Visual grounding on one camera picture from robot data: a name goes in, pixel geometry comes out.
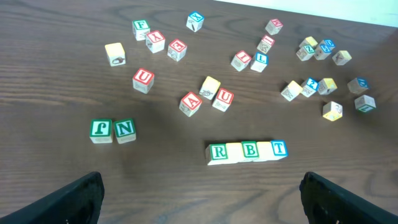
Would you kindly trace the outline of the green B block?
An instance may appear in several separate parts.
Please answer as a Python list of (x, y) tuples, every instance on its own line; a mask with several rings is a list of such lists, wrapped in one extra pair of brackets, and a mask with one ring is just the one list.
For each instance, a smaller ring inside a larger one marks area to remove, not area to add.
[(259, 151), (256, 141), (242, 141), (243, 162), (252, 162), (259, 158)]

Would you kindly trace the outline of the yellow block plain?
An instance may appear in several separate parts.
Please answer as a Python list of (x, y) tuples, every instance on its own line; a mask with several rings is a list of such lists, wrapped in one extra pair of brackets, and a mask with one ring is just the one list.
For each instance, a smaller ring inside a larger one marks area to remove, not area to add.
[(111, 67), (124, 65), (126, 63), (126, 54), (120, 42), (106, 44), (104, 47)]

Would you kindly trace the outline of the yellow O block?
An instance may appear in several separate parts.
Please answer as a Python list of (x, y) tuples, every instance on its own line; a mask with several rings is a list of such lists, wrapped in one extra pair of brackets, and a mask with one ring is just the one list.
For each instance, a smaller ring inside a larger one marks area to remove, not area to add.
[(255, 162), (271, 161), (274, 158), (274, 151), (270, 141), (259, 141), (256, 143), (259, 157)]

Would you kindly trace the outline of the green R block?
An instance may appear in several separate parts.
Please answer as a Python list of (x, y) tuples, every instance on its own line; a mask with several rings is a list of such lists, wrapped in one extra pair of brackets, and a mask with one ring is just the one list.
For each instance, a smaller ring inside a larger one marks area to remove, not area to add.
[(205, 149), (208, 166), (225, 164), (229, 161), (226, 144), (210, 144)]

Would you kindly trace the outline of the yellow O block placed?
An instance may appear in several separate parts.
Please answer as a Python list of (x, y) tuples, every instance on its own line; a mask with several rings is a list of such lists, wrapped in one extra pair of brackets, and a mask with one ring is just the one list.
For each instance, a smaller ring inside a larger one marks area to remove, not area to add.
[(226, 150), (228, 154), (228, 164), (235, 164), (244, 160), (243, 146), (240, 142), (226, 143)]

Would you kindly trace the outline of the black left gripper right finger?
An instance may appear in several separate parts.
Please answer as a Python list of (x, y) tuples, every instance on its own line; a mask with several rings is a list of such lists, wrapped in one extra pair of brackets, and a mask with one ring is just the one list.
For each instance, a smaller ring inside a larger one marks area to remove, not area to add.
[(397, 215), (314, 172), (305, 173), (299, 190), (304, 213), (310, 224), (397, 224)]

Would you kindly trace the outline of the blue T block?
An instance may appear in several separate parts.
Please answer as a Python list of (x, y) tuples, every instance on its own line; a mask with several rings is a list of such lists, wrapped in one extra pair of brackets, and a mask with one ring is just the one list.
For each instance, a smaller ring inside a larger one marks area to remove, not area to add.
[(272, 160), (280, 160), (289, 155), (284, 140), (272, 140), (271, 146), (272, 146)]

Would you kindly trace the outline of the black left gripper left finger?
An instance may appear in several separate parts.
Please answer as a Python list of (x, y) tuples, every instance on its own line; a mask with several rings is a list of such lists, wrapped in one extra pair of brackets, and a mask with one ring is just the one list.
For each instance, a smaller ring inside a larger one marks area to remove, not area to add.
[(1, 218), (1, 224), (97, 224), (104, 199), (99, 172), (90, 172), (40, 200)]

